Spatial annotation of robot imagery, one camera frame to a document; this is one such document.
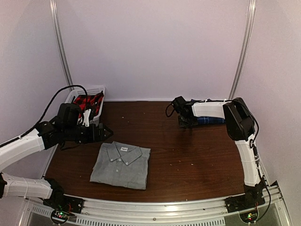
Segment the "blue plaid shirt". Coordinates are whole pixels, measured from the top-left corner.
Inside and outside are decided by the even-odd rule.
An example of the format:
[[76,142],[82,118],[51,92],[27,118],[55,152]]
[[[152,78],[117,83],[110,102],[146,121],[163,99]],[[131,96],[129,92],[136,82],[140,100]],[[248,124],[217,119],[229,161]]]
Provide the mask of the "blue plaid shirt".
[[191,102],[193,116],[197,118],[199,125],[225,123],[223,105],[226,104],[226,100],[192,99]]

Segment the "grey long sleeve shirt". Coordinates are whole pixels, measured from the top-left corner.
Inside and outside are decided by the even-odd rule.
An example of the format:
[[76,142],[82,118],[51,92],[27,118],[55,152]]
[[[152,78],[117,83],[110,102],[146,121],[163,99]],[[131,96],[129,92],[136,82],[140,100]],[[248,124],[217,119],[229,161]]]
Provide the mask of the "grey long sleeve shirt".
[[151,149],[113,141],[102,143],[90,182],[145,190]]

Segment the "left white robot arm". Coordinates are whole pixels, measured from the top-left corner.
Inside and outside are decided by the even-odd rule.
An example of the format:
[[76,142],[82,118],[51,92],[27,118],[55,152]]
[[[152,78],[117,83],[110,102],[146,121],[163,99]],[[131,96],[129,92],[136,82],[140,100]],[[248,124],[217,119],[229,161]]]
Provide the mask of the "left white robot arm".
[[[50,149],[65,142],[88,144],[105,141],[113,131],[102,123],[90,121],[91,109],[82,111],[76,104],[63,103],[51,121],[39,121],[24,134],[0,145],[0,169],[33,153]],[[57,209],[67,206],[62,188],[55,180],[29,179],[0,173],[0,196],[37,197],[49,199]]]

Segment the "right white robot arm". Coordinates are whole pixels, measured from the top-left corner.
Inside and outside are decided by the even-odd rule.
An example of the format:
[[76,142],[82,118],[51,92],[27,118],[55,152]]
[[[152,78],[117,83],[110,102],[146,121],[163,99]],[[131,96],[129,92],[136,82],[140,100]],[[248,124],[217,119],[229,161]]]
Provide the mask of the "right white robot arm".
[[261,198],[264,183],[260,172],[260,157],[255,144],[258,123],[249,111],[244,100],[192,100],[176,97],[170,104],[172,112],[178,114],[182,128],[198,125],[198,118],[219,118],[226,124],[228,136],[235,142],[244,170],[244,191],[241,204],[250,208]]

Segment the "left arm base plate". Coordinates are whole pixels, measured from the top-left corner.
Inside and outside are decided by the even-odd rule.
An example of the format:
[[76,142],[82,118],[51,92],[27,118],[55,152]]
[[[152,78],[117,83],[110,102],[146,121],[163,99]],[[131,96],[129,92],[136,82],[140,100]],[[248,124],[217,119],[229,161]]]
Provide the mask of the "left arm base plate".
[[63,196],[62,201],[54,201],[54,199],[42,199],[43,204],[51,207],[54,210],[63,211],[66,213],[77,213],[82,212],[84,200],[81,198]]

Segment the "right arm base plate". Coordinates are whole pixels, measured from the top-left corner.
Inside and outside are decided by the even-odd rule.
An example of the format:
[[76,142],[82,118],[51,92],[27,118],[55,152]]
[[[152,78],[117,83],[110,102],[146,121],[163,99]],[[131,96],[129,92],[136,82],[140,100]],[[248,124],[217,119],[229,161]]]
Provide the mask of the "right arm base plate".
[[225,199],[225,206],[228,213],[255,208],[256,204],[265,204],[265,199],[263,197],[260,197],[255,201],[248,201],[245,194],[239,196],[231,196]]

